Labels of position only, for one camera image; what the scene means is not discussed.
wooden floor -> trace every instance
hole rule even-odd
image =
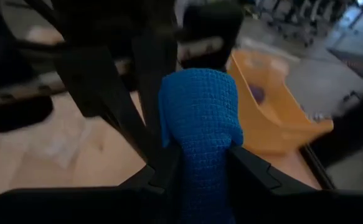
[[[132,99],[139,105],[136,93]],[[21,187],[118,185],[145,165],[104,121],[85,119],[69,95],[53,100],[55,111],[44,123],[0,134],[0,193]],[[319,188],[297,152],[263,158]]]

blue towel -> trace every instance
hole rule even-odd
[[[225,151],[243,143],[237,87],[226,73],[188,69],[162,79],[163,146],[177,141],[184,155],[181,223],[233,223]]]

gray floor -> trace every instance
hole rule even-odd
[[[2,11],[18,38],[24,38],[30,27],[34,25],[50,26],[34,11],[6,6],[2,7]],[[268,27],[265,21],[254,19],[245,19],[239,41],[247,38],[256,41],[256,44],[253,44],[255,46],[266,45],[281,54],[289,55],[291,71],[287,77],[287,85],[303,108],[308,113],[337,114],[345,109],[345,105],[341,105],[344,95],[351,90],[363,91],[363,80],[328,53],[326,48],[335,47],[363,54],[363,18],[355,26],[359,31],[357,35],[352,32],[344,35],[344,27],[357,12],[357,9],[348,10],[335,29],[327,36],[317,37],[314,45],[307,49],[301,42],[284,40],[279,33]],[[363,151],[352,156],[348,162],[332,167],[329,173],[341,188],[363,190],[362,163]],[[346,175],[354,178],[346,181],[344,178]]]

yellow container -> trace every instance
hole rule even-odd
[[[333,129],[332,120],[310,121],[285,85],[288,64],[280,58],[236,50],[228,74],[238,88],[238,117],[243,129],[243,146],[257,154],[284,154],[297,150]],[[258,104],[248,84],[263,88]]]

purple object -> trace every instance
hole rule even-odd
[[[264,89],[262,87],[249,83],[248,86],[257,104],[260,105],[261,103],[263,103],[265,97]]]

